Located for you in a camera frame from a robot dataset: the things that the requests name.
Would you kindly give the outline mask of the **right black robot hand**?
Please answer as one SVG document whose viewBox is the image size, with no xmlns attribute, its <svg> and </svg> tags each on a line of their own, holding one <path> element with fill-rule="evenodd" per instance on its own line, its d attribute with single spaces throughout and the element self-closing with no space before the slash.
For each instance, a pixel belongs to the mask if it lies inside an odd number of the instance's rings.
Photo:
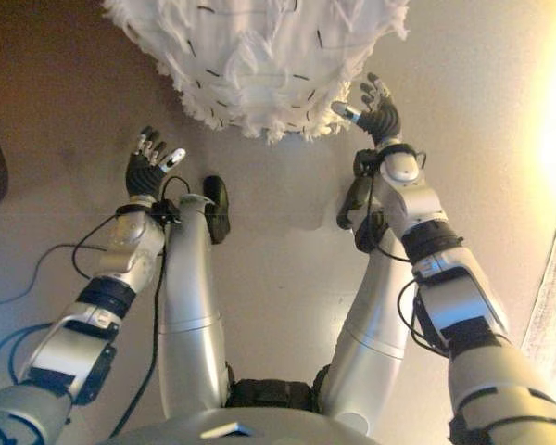
<svg viewBox="0 0 556 445">
<path fill-rule="evenodd" d="M 339 117 L 355 123 L 372 138 L 376 146 L 386 139 L 399 139 L 400 117 L 385 83 L 377 74 L 369 72 L 367 81 L 360 84 L 360 89 L 365 110 L 359 110 L 344 101 L 332 102 L 331 110 Z"/>
</svg>

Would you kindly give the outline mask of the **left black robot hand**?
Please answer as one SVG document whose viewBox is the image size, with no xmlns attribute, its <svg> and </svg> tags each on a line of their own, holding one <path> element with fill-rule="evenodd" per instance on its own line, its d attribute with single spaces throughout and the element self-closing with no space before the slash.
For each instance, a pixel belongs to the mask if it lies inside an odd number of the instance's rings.
<svg viewBox="0 0 556 445">
<path fill-rule="evenodd" d="M 166 152 L 166 143 L 157 142 L 159 136 L 159 131 L 150 125 L 138 134 L 125 172 L 125 185 L 130 198 L 157 199 L 163 179 L 186 156 L 186 150 L 180 147 Z"/>
</svg>

